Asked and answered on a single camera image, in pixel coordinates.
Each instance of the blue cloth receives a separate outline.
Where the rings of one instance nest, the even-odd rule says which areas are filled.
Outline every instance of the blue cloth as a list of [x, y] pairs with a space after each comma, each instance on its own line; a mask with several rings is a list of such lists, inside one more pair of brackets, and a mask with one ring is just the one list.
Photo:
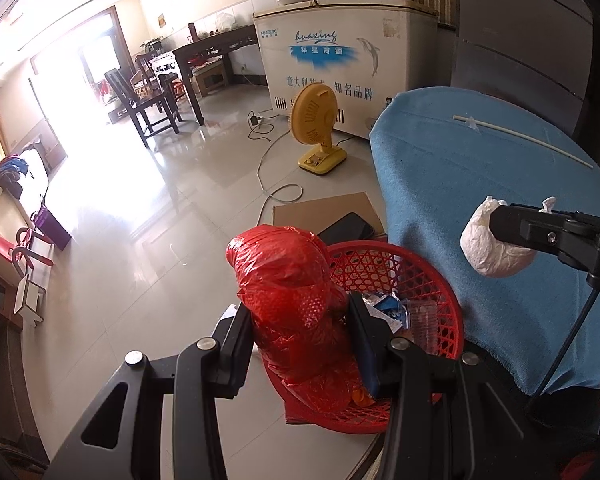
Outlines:
[[[472, 130], [473, 117], [544, 140], [594, 169], [509, 134]], [[371, 135], [391, 243], [430, 261], [462, 307], [466, 338], [488, 350], [526, 394], [539, 385], [590, 288], [586, 274], [539, 253], [515, 276], [485, 278], [467, 262], [460, 235], [487, 195], [507, 203], [600, 216], [600, 170], [569, 137], [537, 116], [479, 92], [426, 88], [399, 94]], [[600, 387], [600, 296], [546, 392]]]

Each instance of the clothes pile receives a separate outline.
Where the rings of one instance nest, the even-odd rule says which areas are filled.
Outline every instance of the clothes pile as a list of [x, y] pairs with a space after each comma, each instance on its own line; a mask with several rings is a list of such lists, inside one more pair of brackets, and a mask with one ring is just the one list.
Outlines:
[[29, 171], [27, 162], [17, 155], [6, 156], [0, 161], [0, 187], [6, 189], [19, 199], [22, 195], [22, 186], [18, 184], [20, 174], [26, 175]]

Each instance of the doorway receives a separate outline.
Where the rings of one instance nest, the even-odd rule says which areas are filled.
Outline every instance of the doorway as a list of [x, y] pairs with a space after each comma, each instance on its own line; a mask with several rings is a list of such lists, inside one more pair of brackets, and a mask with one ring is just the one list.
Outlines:
[[31, 85], [68, 155], [84, 153], [109, 121], [105, 72], [131, 72], [115, 7], [93, 16], [31, 59]]

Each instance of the red plastic basket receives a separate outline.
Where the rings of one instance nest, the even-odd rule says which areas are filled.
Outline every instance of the red plastic basket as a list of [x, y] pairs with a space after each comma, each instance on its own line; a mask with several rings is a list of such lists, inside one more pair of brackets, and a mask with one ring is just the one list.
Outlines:
[[[457, 359], [462, 352], [462, 315], [451, 286], [423, 257], [385, 242], [357, 240], [329, 247], [331, 279], [345, 290], [395, 291], [401, 300], [435, 300], [438, 304], [438, 354]], [[285, 403], [288, 424], [317, 424], [341, 433], [382, 433], [389, 421], [389, 400], [368, 408], [350, 405], [333, 413], [309, 409], [280, 378], [267, 375]]]

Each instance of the wooden chair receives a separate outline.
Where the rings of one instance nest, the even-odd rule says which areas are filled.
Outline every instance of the wooden chair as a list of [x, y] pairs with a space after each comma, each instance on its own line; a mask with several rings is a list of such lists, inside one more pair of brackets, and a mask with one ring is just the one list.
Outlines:
[[180, 111], [178, 110], [178, 105], [176, 104], [176, 97], [173, 94], [173, 88], [171, 87], [171, 81], [173, 81], [176, 76], [165, 77], [157, 75], [154, 72], [154, 69], [151, 68], [151, 64], [149, 63], [149, 57], [147, 54], [139, 54], [136, 56], [136, 64], [140, 69], [142, 74], [142, 78], [146, 81], [146, 86], [151, 89], [151, 92], [164, 92], [169, 101], [169, 106], [171, 110], [177, 112], [176, 118], [182, 122], [182, 118], [180, 117]]
[[[180, 130], [178, 129], [178, 125], [176, 124], [176, 121], [175, 121], [176, 117], [179, 117], [180, 114], [178, 113], [177, 107], [175, 107], [175, 108], [170, 107], [167, 92], [165, 92], [165, 91], [155, 92], [153, 96], [141, 99], [136, 95], [133, 88], [131, 88], [131, 85], [129, 84], [129, 82], [126, 81], [125, 78], [122, 76], [119, 69], [109, 70], [107, 73], [105, 73], [105, 77], [107, 78], [107, 82], [113, 88], [113, 91], [118, 96], [118, 99], [120, 99], [120, 101], [125, 106], [126, 110], [128, 111], [129, 116], [131, 117], [131, 121], [133, 122], [134, 126], [136, 127], [136, 130], [138, 131], [138, 135], [142, 139], [142, 143], [144, 144], [144, 146], [146, 148], [149, 147], [149, 144], [146, 142], [146, 140], [149, 137], [153, 137], [154, 135], [157, 135], [160, 132], [163, 132], [164, 130], [166, 130], [168, 128], [173, 128], [173, 131], [176, 132], [177, 134], [180, 133]], [[149, 121], [149, 118], [146, 116], [145, 110], [149, 106], [153, 106], [155, 104], [160, 104], [160, 106], [162, 106], [162, 109], [164, 110], [166, 117], [160, 119], [159, 121], [156, 121], [155, 123], [152, 123]], [[142, 116], [142, 119], [146, 123], [146, 126], [144, 128], [142, 127], [142, 125], [140, 124], [140, 121], [138, 120], [138, 114], [140, 114]], [[163, 121], [169, 121], [170, 124], [168, 124], [167, 126], [163, 126], [158, 130], [154, 130], [154, 126], [157, 124], [160, 124]], [[144, 132], [146, 130], [149, 131], [148, 135], [144, 134]]]

